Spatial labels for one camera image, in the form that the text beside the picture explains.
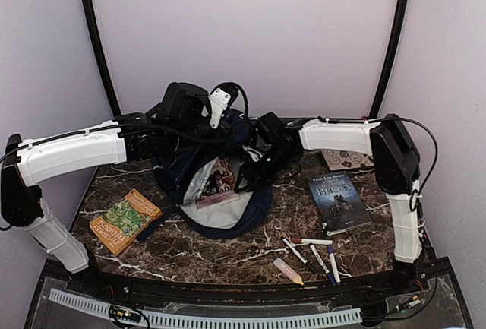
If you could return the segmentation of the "navy blue student backpack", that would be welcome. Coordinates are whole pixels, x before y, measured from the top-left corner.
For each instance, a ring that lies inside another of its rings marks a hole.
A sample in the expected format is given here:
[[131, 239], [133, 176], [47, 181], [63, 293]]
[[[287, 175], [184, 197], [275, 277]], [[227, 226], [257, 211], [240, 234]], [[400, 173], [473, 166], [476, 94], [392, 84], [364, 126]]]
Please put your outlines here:
[[220, 150], [194, 147], [179, 157], [152, 157], [157, 185], [174, 202], [154, 220], [139, 241], [148, 239], [171, 215], [180, 215], [196, 232], [210, 239], [234, 239], [261, 224], [273, 203], [270, 186], [256, 191], [235, 191], [243, 153], [254, 127], [243, 113], [230, 109], [223, 115], [236, 136]]

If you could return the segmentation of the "Taming of the Shrew book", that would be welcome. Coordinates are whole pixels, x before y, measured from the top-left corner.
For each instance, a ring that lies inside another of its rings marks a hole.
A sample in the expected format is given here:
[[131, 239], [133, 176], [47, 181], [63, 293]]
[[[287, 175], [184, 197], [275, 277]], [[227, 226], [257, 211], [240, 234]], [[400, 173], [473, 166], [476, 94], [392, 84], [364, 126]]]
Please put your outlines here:
[[218, 158], [211, 169], [203, 192], [196, 201], [197, 209], [237, 201], [239, 195], [234, 191], [235, 183], [232, 159], [229, 157]]

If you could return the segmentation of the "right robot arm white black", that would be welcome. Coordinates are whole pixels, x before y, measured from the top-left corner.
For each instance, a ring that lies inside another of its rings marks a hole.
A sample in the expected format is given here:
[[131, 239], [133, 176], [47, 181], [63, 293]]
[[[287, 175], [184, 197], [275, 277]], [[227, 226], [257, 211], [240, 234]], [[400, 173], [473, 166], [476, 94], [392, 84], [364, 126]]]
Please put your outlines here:
[[421, 157], [406, 124], [407, 118], [388, 114], [380, 119], [302, 118], [284, 123], [274, 113], [261, 116], [258, 136], [270, 149], [249, 158], [238, 172], [236, 189], [254, 191], [271, 185], [278, 172], [303, 151], [346, 150], [373, 159], [375, 179], [386, 194], [394, 228], [394, 258], [415, 263], [422, 252]]

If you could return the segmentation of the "yellow tip highlighter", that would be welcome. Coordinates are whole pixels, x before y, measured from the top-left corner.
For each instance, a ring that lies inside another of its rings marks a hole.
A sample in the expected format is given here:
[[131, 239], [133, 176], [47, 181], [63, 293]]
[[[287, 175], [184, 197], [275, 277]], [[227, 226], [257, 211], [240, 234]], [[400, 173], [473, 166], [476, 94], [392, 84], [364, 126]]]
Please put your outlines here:
[[287, 278], [289, 278], [293, 283], [300, 286], [304, 286], [305, 283], [301, 276], [294, 271], [283, 259], [277, 258], [273, 261], [273, 265], [279, 269]]

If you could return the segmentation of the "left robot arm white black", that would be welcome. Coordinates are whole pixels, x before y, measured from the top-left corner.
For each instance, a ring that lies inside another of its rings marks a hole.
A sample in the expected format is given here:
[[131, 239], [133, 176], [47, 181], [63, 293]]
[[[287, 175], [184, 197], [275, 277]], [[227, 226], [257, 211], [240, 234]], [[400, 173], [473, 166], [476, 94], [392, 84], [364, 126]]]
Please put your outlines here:
[[9, 137], [1, 158], [1, 215], [9, 227], [27, 231], [54, 255], [90, 295], [107, 289], [106, 277], [90, 266], [84, 245], [69, 233], [43, 198], [39, 184], [94, 166], [173, 157], [202, 144], [219, 123], [225, 105], [219, 90], [172, 83], [148, 112], [120, 115], [99, 125], [55, 136]]

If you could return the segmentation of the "Wuthering Heights blue book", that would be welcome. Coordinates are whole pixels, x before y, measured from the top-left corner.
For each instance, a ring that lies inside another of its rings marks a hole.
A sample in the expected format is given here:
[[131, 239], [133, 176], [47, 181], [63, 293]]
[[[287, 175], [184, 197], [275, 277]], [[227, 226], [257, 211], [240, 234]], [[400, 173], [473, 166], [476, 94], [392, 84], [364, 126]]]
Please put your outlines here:
[[307, 184], [328, 236], [371, 225], [371, 216], [346, 172], [308, 177]]

